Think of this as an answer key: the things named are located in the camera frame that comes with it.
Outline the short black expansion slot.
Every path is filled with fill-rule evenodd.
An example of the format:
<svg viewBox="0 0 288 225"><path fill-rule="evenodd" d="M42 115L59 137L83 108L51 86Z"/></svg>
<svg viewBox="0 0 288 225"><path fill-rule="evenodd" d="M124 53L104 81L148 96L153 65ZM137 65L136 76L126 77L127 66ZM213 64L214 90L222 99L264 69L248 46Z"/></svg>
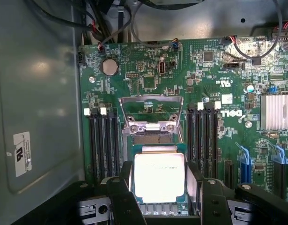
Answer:
<svg viewBox="0 0 288 225"><path fill-rule="evenodd" d="M234 188L234 164L230 160L224 162L224 184L230 189Z"/></svg>

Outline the black RAM slot white latch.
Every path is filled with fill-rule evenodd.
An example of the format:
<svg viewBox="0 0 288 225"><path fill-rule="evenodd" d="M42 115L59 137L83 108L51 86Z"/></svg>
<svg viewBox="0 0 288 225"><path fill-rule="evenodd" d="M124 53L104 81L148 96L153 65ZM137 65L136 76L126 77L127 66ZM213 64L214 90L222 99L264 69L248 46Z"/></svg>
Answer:
<svg viewBox="0 0 288 225"><path fill-rule="evenodd" d="M96 166L96 143L95 143L95 125L94 125L94 117L91 113L90 108L83 109L84 116L89 121L89 145L90 145L90 162L91 162L91 170L90 174L93 178L94 186L97 185L97 166Z"/></svg>
<svg viewBox="0 0 288 225"><path fill-rule="evenodd" d="M107 114L106 107L100 108L100 113L102 116L102 125L103 125L103 150L105 154L105 166L106 166L106 175L105 177L110 177L113 175L112 167L112 157L111 157L111 126L110 118Z"/></svg>
<svg viewBox="0 0 288 225"><path fill-rule="evenodd" d="M204 109L202 102L198 102L196 111L196 155L199 170L201 170L201 112Z"/></svg>

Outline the CPU socket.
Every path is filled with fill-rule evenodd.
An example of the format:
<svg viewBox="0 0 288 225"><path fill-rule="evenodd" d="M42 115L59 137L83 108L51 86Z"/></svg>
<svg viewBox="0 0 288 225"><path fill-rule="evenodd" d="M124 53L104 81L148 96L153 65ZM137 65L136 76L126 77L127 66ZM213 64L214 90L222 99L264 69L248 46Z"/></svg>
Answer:
<svg viewBox="0 0 288 225"><path fill-rule="evenodd" d="M132 161L130 159L130 150L133 144L168 144L183 143L176 133L150 132L139 134L122 134L120 147L122 148L122 161ZM133 166L132 166L132 184L133 192ZM186 192L184 203L140 203L137 201L141 212L144 215L159 216L188 216L189 204Z"/></svg>

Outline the silver metal socket cover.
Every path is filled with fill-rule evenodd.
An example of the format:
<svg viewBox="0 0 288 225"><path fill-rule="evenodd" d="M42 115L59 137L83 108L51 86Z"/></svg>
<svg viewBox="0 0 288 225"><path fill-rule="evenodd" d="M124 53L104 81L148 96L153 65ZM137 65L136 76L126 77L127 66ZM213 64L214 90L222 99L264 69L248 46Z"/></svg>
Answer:
<svg viewBox="0 0 288 225"><path fill-rule="evenodd" d="M184 104L181 96L138 95L119 99L124 133L177 133Z"/></svg>

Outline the white motherboard label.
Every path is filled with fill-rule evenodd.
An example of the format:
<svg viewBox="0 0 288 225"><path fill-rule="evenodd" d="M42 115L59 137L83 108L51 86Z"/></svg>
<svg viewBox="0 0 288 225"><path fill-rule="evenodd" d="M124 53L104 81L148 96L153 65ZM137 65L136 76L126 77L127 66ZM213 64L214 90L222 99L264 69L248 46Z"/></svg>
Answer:
<svg viewBox="0 0 288 225"><path fill-rule="evenodd" d="M223 105L233 104L233 95L232 94L222 94L221 103Z"/></svg>

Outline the silver finned heat sink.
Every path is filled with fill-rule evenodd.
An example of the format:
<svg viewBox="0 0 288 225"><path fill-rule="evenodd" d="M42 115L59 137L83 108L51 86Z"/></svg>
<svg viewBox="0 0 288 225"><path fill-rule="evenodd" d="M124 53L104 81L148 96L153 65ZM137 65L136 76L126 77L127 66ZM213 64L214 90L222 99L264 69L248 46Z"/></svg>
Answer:
<svg viewBox="0 0 288 225"><path fill-rule="evenodd" d="M265 95L260 102L262 130L288 130L288 94Z"/></svg>

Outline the white printed case sticker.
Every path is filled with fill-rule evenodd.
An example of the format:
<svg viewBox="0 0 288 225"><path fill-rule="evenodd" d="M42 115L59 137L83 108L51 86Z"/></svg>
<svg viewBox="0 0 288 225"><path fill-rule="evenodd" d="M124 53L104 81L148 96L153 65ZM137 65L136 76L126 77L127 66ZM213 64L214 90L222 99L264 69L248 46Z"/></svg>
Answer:
<svg viewBox="0 0 288 225"><path fill-rule="evenodd" d="M15 146L15 176L20 177L32 170L29 131L13 135L13 142Z"/></svg>

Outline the green Dell motherboard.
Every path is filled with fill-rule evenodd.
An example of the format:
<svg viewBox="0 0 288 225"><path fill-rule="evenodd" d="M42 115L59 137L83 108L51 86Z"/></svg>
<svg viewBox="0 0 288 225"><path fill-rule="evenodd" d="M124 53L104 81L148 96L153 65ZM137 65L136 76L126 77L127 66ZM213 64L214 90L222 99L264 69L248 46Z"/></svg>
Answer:
<svg viewBox="0 0 288 225"><path fill-rule="evenodd" d="M234 188L240 183L241 150L244 146L254 159L252 182L273 194L274 145L285 150L288 157L288 130L262 130L260 102L265 95L288 94L288 41L274 44L266 37L224 37L168 42L85 45L80 47L81 120L85 156L86 180L93 184L90 174L89 121L83 109L106 107L118 116L120 171L123 167L121 137L125 119L119 99L138 95L181 96L184 98L178 132L187 146L187 107L195 105L194 160L196 155L196 111L198 102L209 112L209 178L224 183L224 162L234 164ZM105 75L100 67L104 59L114 59L118 72ZM158 72L159 61L165 61L166 73ZM252 84L254 91L244 93ZM223 105L222 94L232 94L233 104ZM201 170L204 176L203 114L201 112ZM96 185L106 180L104 177Z"/></svg>

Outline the silver coin cell battery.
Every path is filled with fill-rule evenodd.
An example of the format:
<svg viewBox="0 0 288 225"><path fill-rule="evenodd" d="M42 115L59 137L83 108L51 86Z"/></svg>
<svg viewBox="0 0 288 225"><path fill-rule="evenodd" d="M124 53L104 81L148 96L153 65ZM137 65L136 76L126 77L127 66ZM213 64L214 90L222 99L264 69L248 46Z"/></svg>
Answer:
<svg viewBox="0 0 288 225"><path fill-rule="evenodd" d="M114 59L104 59L100 69L105 75L114 76L118 72L118 63Z"/></svg>

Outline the grey metal PC case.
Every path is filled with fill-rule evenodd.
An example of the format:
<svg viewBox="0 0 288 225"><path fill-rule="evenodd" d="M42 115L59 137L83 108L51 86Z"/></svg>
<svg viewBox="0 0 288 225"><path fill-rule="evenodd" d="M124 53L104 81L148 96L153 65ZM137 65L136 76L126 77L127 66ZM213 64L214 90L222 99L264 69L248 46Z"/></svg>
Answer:
<svg viewBox="0 0 288 225"><path fill-rule="evenodd" d="M288 0L0 0L0 225L17 225L69 185L89 183L80 47L225 37L288 41ZM32 170L16 177L13 135L27 131Z"/></svg>

